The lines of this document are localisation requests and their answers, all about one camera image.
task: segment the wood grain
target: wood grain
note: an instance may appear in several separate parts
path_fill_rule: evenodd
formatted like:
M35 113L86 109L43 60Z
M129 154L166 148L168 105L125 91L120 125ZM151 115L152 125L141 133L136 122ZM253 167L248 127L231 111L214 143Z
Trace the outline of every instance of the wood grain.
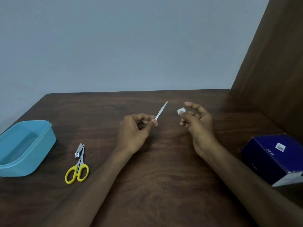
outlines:
M245 208L195 153L188 131L179 126L184 101L201 103L215 119L215 133L239 158L251 136L282 133L230 90L184 90L45 95L18 121L44 119L57 137L31 175L0 178L1 226L37 226L80 182L67 185L66 171L85 144L89 177L115 147L125 115L156 115L169 103L140 150L118 175L92 226L255 226ZM300 202L287 188L285 194Z
M232 90L303 144L303 0L270 0Z

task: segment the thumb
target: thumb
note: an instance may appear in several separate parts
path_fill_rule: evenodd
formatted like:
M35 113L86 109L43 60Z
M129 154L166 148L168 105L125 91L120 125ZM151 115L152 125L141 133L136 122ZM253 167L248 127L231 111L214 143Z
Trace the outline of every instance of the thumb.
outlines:
M144 132L145 134L147 134L147 136L149 135L149 133L151 132L152 128L154 127L154 125L157 123L156 119L152 119L150 120L145 128L143 128L141 131Z
M194 120L197 119L197 117L189 114L188 112L181 111L179 114L183 119L187 120L189 124L191 124Z

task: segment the wall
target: wall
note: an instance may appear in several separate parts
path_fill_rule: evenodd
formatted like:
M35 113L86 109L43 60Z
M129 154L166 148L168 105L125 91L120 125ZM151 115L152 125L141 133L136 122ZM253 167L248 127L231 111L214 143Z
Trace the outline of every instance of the wall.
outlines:
M232 90L303 143L303 0L270 0Z
M0 0L0 133L55 92L230 88L268 0Z

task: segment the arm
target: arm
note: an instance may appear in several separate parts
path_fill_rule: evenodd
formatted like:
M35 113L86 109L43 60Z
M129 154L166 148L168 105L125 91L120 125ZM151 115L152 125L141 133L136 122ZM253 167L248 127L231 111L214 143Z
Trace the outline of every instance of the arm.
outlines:
M201 105L185 102L199 113L181 113L180 125L189 129L196 152L236 195L261 227L303 226L303 210L263 181L216 140L212 115Z
M109 158L44 220L43 227L89 227L117 175L148 137L155 116L137 114L120 122L118 141Z

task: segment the brown partition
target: brown partition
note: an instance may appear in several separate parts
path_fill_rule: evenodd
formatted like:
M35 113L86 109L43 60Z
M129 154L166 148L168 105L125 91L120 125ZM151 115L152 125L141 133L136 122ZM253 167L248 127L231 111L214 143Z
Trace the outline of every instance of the brown partition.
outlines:
M270 0L232 86L303 143L303 0Z

